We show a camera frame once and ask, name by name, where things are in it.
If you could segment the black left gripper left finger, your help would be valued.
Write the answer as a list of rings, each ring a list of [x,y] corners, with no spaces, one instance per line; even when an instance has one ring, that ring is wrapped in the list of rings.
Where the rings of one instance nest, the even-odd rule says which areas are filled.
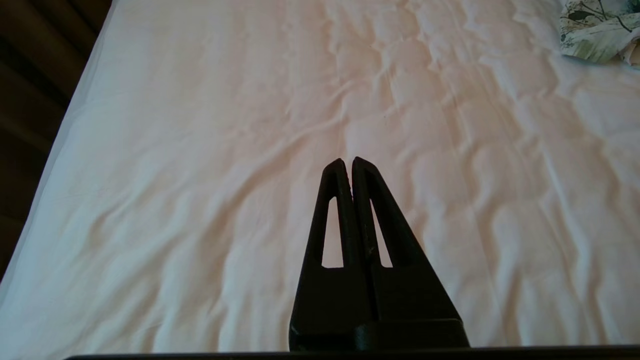
[[[330,201],[336,200],[343,266],[322,264]],[[362,239],[345,162],[325,166],[289,324],[292,352],[366,351],[373,319]]]

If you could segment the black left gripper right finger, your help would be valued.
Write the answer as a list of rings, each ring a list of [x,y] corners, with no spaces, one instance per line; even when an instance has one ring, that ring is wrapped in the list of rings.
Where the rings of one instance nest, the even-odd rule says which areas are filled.
[[[464,324],[382,174],[352,163],[371,317],[355,330],[357,349],[469,348]]]

